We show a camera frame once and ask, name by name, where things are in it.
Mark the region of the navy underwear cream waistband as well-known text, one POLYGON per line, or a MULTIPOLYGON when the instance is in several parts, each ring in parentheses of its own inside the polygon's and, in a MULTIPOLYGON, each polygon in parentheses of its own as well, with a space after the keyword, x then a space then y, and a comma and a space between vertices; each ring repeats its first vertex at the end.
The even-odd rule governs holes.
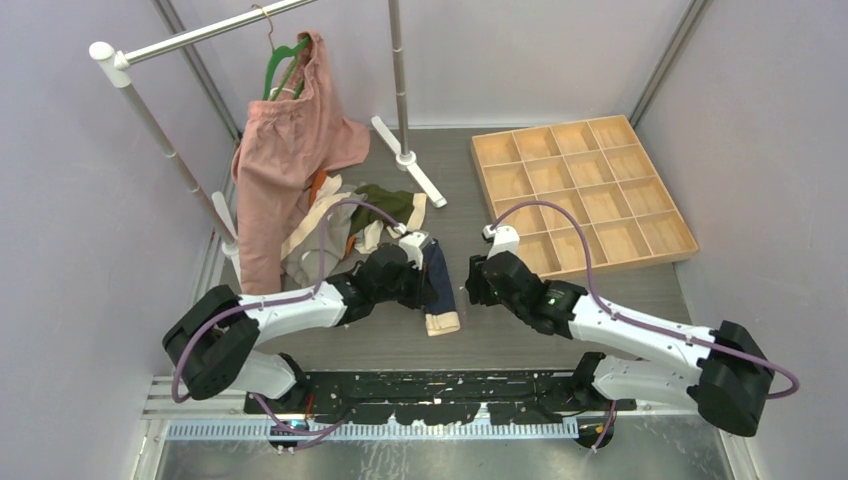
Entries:
POLYGON ((425 248, 424 260, 427 279, 437 295, 424 306, 427 335, 454 333, 460 329, 460 319, 446 259, 437 240, 425 248))

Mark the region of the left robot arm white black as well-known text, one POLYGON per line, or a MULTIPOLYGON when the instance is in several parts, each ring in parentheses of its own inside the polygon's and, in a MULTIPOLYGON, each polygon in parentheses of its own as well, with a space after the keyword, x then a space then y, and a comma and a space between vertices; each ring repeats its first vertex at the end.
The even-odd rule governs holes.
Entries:
POLYGON ((307 399, 300 368, 287 355, 259 352, 258 345, 303 330, 350 324, 381 303, 422 309, 437 297, 425 267, 391 244, 317 288, 252 296, 216 286, 163 337, 178 383, 187 389, 172 395, 181 403, 236 389, 258 393, 280 411, 294 413, 307 399))

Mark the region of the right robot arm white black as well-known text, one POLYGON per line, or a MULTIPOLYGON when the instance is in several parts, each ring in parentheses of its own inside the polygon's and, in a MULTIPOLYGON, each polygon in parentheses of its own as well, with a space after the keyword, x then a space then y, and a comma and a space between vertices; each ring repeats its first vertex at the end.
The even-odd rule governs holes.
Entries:
POLYGON ((541 279, 510 252, 470 257, 466 288, 472 304, 500 305, 540 334, 631 354, 629 360, 600 352, 581 358, 570 386, 582 408, 646 400, 693 408, 734 435, 758 431, 774 370, 739 324, 685 325, 595 300, 580 285, 541 279))

